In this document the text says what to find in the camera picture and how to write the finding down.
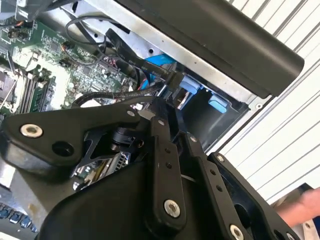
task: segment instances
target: black metal arm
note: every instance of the black metal arm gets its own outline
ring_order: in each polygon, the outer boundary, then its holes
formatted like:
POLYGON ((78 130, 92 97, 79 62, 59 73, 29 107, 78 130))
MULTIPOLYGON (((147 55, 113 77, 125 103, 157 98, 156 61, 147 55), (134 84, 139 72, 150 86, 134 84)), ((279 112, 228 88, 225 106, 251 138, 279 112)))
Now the black metal arm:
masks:
POLYGON ((139 113, 127 101, 5 119, 2 158, 48 186, 78 166, 131 153, 128 166, 57 203, 38 240, 299 239, 224 156, 205 155, 179 110, 148 99, 139 113))

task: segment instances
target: black cable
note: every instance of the black cable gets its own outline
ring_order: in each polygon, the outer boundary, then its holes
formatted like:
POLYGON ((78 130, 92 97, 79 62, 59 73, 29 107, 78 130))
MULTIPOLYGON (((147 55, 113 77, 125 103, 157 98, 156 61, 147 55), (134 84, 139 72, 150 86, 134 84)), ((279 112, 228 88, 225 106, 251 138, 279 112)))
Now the black cable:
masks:
POLYGON ((81 106, 92 99, 128 99, 128 98, 144 96, 161 89, 163 85, 164 85, 163 82, 156 82, 154 85, 149 86, 145 89, 128 91, 128 92, 89 92, 89 93, 83 94, 81 97, 76 99, 72 103, 72 106, 73 107, 81 106))
POLYGON ((74 2, 78 2, 78 1, 77 0, 57 0, 53 3, 51 3, 45 11, 51 11, 51 10, 60 8, 64 5, 74 3, 74 2))
POLYGON ((174 71, 168 71, 145 59, 142 59, 141 57, 138 57, 136 53, 128 46, 128 44, 126 44, 113 29, 110 28, 106 32, 106 36, 115 46, 117 55, 125 62, 138 69, 141 69, 144 72, 155 75, 165 81, 169 80, 172 77, 174 71))
POLYGON ((135 79, 136 79, 136 90, 139 89, 140 85, 141 85, 141 76, 140 76, 140 70, 138 68, 134 68, 135 69, 135 79))
POLYGON ((86 45, 101 45, 104 44, 105 42, 90 42, 90 41, 79 41, 78 39, 74 38, 73 36, 70 35, 70 31, 69 31, 69 27, 75 23, 80 23, 84 20, 88 20, 88 19, 96 19, 96 20, 102 20, 102 21, 107 21, 110 23, 118 23, 115 20, 113 20, 110 17, 107 16, 94 16, 94 15, 86 15, 86 16, 79 16, 75 19, 72 19, 71 21, 69 21, 66 25, 65 25, 65 34, 67 35, 68 38, 70 38, 71 40, 73 40, 75 43, 78 44, 86 44, 86 45))

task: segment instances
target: hand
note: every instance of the hand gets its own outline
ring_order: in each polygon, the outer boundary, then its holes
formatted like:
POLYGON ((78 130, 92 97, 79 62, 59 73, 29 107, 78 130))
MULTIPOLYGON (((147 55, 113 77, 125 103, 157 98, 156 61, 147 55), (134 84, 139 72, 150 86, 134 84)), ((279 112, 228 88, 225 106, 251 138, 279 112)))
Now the hand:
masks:
POLYGON ((305 191, 298 200, 311 218, 320 216, 320 187, 305 191))

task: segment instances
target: black plastic cover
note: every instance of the black plastic cover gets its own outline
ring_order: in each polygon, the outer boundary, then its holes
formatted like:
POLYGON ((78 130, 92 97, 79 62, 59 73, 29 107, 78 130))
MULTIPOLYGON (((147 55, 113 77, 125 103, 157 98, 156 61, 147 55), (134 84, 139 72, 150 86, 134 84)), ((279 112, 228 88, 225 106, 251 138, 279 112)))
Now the black plastic cover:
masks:
POLYGON ((117 0, 261 98, 279 96, 304 60, 225 0, 117 0))

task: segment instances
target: black panel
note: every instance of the black panel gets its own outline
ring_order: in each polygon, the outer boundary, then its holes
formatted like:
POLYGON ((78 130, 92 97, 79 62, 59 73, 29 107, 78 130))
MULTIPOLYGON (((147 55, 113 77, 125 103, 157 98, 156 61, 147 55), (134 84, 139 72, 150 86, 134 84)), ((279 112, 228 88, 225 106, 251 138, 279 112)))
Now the black panel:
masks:
POLYGON ((261 98, 279 94, 304 60, 225 0, 118 0, 261 98))
POLYGON ((187 131, 199 139, 204 151, 220 139, 248 110, 248 106, 244 104, 239 106, 238 111, 228 106, 227 112, 221 113, 209 105, 211 96, 211 92, 203 89, 182 109, 187 131))

